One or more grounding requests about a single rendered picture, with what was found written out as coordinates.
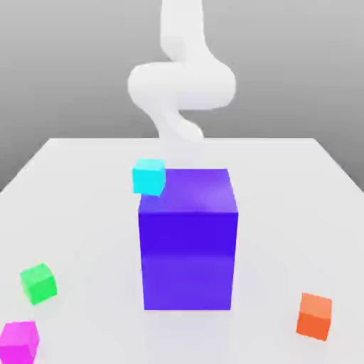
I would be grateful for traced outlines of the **large purple box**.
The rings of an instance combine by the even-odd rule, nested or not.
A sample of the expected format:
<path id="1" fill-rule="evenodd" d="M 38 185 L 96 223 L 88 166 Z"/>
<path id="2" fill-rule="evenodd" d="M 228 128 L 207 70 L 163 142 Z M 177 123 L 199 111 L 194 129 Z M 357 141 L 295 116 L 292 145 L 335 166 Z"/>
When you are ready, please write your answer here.
<path id="1" fill-rule="evenodd" d="M 139 203 L 144 308 L 229 310 L 238 216 L 227 169 L 167 169 Z"/>

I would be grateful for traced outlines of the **small green cube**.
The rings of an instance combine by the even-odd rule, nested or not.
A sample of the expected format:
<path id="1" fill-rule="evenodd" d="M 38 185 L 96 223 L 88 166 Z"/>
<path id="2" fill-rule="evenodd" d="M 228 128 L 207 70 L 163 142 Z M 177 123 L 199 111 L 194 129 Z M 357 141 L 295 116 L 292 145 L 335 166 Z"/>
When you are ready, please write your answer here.
<path id="1" fill-rule="evenodd" d="M 33 304 L 39 304 L 58 293 L 55 277 L 45 263 L 23 270 L 20 273 L 23 292 Z"/>

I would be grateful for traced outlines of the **small orange cube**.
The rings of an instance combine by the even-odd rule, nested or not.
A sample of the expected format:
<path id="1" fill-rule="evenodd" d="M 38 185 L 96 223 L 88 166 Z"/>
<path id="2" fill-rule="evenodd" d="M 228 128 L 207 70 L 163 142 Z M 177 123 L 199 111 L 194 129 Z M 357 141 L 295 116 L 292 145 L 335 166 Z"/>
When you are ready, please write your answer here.
<path id="1" fill-rule="evenodd" d="M 303 293 L 296 332 L 303 336 L 326 341 L 331 327 L 332 304 L 331 299 Z"/>

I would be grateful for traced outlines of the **small magenta cube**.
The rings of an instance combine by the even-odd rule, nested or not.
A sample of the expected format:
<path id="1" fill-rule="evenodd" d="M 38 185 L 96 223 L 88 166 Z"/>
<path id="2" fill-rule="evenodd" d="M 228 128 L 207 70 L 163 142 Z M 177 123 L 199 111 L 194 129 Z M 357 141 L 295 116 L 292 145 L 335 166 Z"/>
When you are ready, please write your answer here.
<path id="1" fill-rule="evenodd" d="M 39 341 L 35 321 L 6 323 L 0 334 L 1 364 L 33 364 Z"/>

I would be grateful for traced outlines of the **small cyan cube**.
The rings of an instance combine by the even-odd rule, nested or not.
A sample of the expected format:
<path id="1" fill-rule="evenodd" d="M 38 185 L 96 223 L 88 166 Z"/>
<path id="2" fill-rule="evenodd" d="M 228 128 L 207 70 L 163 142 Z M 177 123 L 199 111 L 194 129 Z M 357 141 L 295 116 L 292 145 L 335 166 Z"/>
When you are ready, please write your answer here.
<path id="1" fill-rule="evenodd" d="M 165 161 L 138 159 L 132 169 L 133 192 L 160 196 L 166 183 Z"/>

